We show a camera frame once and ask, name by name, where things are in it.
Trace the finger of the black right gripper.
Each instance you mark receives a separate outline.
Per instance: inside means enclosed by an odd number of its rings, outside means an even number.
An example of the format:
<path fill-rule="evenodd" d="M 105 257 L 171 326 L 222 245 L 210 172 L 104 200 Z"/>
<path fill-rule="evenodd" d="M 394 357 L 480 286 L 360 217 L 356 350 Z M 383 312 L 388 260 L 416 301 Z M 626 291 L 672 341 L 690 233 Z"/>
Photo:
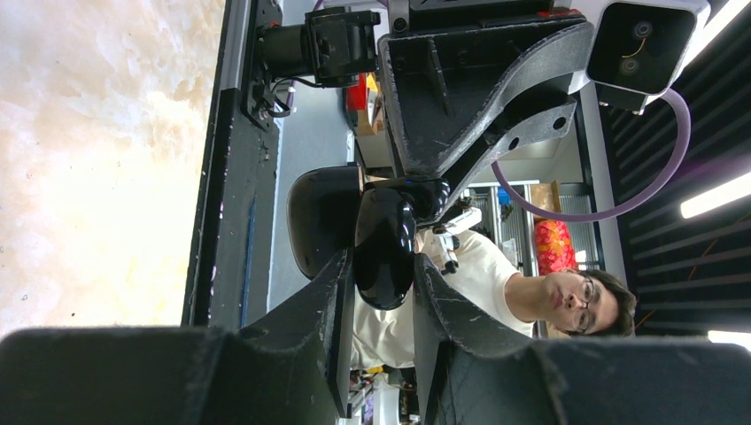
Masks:
<path fill-rule="evenodd" d="M 384 36 L 379 71 L 397 176 L 469 179 L 565 136 L 595 29 L 579 14 Z"/>

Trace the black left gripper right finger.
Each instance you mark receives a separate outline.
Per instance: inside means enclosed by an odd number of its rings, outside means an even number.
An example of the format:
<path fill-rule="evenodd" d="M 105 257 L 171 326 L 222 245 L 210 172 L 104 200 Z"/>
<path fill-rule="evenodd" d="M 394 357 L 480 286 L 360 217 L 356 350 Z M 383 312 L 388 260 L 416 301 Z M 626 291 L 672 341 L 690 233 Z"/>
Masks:
<path fill-rule="evenodd" d="M 425 424 L 747 424 L 750 354 L 691 337 L 532 339 L 414 262 Z"/>

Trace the black glossy earbud charging case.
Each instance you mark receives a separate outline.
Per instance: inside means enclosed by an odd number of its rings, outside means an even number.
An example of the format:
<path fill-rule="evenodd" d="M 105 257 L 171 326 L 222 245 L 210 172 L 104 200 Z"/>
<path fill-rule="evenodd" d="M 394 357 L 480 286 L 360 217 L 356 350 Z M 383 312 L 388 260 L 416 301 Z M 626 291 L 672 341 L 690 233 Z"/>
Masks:
<path fill-rule="evenodd" d="M 314 278 L 337 252 L 349 250 L 360 296 L 375 309 L 394 310 L 414 281 L 417 231 L 442 217 L 451 193 L 443 178 L 366 182 L 358 166 L 309 171 L 288 195 L 296 264 Z"/>

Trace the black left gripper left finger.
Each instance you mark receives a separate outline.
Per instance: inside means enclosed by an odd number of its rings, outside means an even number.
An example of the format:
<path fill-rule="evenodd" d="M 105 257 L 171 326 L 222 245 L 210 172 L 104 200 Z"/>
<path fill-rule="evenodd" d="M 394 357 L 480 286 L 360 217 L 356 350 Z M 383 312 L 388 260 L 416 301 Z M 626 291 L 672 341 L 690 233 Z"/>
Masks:
<path fill-rule="evenodd" d="M 334 424 L 345 415 L 352 254 L 236 332 L 32 328 L 1 343 L 4 424 Z"/>

